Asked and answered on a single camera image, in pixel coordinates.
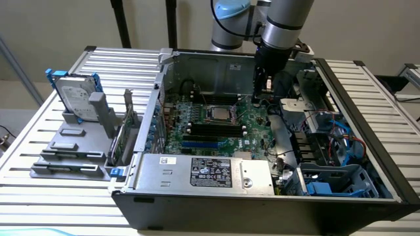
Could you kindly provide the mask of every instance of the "green circuit board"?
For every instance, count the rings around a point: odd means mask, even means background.
[[[236,151],[251,152],[252,159],[272,159],[266,153],[266,146],[272,141],[271,126],[267,123],[266,106],[255,107],[250,97],[243,99],[235,106],[220,106],[212,104],[196,104],[188,98],[171,95],[167,104],[174,110],[166,115],[167,120],[167,142],[166,154],[186,154],[183,149],[191,149],[190,155],[226,156],[232,157]],[[230,122],[210,120],[210,110],[212,108],[230,109],[235,114]],[[188,135],[188,123],[198,124],[234,124],[246,126],[247,134],[240,137],[218,137],[218,148],[183,147],[183,136]]]

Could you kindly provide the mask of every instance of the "aluminum slatted table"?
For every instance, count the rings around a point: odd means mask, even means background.
[[[143,114],[159,72],[158,57],[159,51],[96,48],[94,52],[84,52],[70,72],[99,73],[107,100],[119,114],[126,111],[124,89],[132,89],[135,110]],[[330,65],[407,179],[420,193],[419,134],[411,130],[407,118],[379,91],[364,68],[350,61],[330,61]],[[0,159],[0,229],[48,227],[82,236],[234,235],[138,232],[130,227],[110,197],[108,182],[31,178],[31,165],[38,161],[40,152],[62,125],[62,112],[63,104],[54,92]],[[400,150],[396,144],[407,148]],[[376,222],[354,234],[391,235],[420,235],[420,213],[411,214],[398,222]]]

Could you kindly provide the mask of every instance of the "motherboard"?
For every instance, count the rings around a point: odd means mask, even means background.
[[[166,103],[166,154],[270,160],[271,122],[264,105],[248,96],[179,96]]]

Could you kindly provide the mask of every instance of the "black pole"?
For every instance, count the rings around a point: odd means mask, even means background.
[[[111,0],[111,5],[114,8],[114,13],[116,15],[123,48],[131,48],[130,34],[128,34],[124,7],[123,7],[123,0]]]
[[[176,0],[167,0],[167,23],[170,48],[178,48],[176,36]]]

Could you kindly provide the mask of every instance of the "sticker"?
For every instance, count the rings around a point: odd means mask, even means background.
[[[159,164],[162,164],[162,165],[175,165],[176,164],[176,157],[162,156]]]
[[[63,86],[62,87],[70,109],[75,115],[84,120],[98,121],[98,115],[94,106],[88,103],[90,94],[83,88]]]
[[[231,160],[192,158],[190,183],[195,187],[232,188]]]
[[[231,64],[231,65],[230,65],[230,70],[242,70],[242,65],[239,65],[239,64]]]

